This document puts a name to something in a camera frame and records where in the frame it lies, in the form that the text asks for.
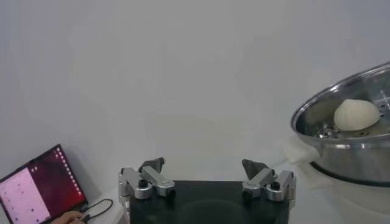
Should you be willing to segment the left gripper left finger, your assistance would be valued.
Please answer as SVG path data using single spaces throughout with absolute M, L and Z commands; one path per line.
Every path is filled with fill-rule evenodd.
M 122 168 L 118 173 L 119 201 L 124 205 L 131 197 L 147 200 L 154 190 L 158 196 L 175 197 L 175 182 L 161 174 L 164 164 L 165 159 L 159 157 L 145 161 L 137 170 L 132 167 Z

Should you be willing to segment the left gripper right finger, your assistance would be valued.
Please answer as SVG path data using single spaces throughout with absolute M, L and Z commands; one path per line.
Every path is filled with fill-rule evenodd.
M 241 161 L 248 177 L 243 182 L 242 196 L 244 201 L 265 196 L 270 201 L 295 201 L 296 176 L 292 171 L 283 170 L 279 174 L 265 163 L 249 159 Z

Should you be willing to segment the person's hand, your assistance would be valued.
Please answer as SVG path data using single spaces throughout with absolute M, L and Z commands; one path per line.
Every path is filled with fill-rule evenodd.
M 83 214 L 79 211 L 68 211 L 51 222 L 51 224 L 85 224 L 81 221 Z

